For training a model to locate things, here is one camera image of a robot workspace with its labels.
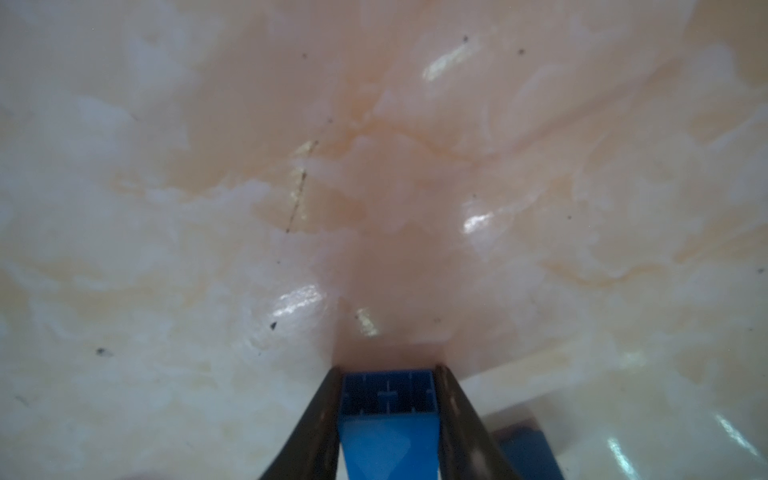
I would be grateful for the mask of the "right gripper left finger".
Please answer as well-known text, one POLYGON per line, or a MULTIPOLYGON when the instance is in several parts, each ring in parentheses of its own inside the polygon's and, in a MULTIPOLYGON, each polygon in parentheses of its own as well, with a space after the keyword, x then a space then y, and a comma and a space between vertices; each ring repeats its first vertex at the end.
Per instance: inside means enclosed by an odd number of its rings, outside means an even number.
POLYGON ((342 370, 331 368, 282 449, 260 476, 261 480, 336 478, 342 385, 342 370))

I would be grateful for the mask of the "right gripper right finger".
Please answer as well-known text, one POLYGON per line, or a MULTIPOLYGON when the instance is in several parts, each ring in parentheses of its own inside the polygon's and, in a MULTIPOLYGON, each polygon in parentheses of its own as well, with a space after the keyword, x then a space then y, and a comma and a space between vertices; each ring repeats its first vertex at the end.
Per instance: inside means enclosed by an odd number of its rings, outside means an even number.
POLYGON ((443 480, 521 479, 443 364, 433 370, 440 418, 439 472, 443 480))

